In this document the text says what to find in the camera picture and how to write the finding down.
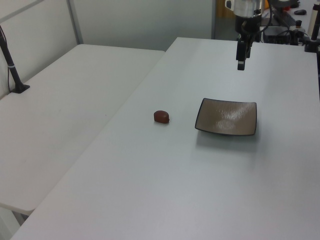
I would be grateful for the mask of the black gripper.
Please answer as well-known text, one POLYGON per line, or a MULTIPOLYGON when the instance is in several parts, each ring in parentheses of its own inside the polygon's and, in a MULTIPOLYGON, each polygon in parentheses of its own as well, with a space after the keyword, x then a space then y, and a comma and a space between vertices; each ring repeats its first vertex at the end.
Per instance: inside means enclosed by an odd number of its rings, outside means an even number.
POLYGON ((235 31, 240 34, 241 39, 237 42, 236 49, 237 69, 239 71, 245 70, 246 58, 250 58, 253 38, 259 34, 261 19, 261 16, 235 16, 235 31))

